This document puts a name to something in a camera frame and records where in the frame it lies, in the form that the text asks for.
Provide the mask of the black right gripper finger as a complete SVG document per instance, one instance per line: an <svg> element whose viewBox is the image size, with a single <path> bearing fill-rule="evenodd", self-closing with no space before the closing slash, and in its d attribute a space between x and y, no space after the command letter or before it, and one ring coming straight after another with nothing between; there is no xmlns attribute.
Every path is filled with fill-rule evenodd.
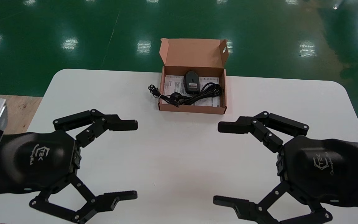
<svg viewBox="0 0 358 224"><path fill-rule="evenodd" d="M309 126L267 111L252 117L240 116L235 122L221 121L218 123L220 133L250 133L271 152L279 153L284 142L270 129L297 137L306 136Z"/></svg>

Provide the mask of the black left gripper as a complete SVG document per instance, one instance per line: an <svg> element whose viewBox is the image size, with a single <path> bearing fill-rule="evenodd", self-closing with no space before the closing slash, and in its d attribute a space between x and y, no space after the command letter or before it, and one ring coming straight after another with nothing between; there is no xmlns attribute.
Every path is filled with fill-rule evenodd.
<svg viewBox="0 0 358 224"><path fill-rule="evenodd" d="M122 200L135 200L137 191L104 193L95 196L76 176L80 168L80 148L86 147L105 131L134 131L136 120L122 120L117 114L91 109L53 121L52 133L4 135L0 142L0 194L27 194L40 191L29 206L42 213L85 224L97 213L113 211ZM86 126L76 140L65 133ZM50 203L69 184L86 200L79 210Z"/></svg>

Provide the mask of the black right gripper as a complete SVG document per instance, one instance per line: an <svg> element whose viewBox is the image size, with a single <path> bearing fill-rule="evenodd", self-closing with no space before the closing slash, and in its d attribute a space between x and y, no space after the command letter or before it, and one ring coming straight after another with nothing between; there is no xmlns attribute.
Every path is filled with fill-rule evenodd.
<svg viewBox="0 0 358 224"><path fill-rule="evenodd" d="M213 197L215 205L233 208L239 219L258 224L324 224L333 216L321 203L358 207L358 142L297 136L280 153L282 181L263 200ZM285 193L310 208L310 213L277 220L268 209Z"/></svg>

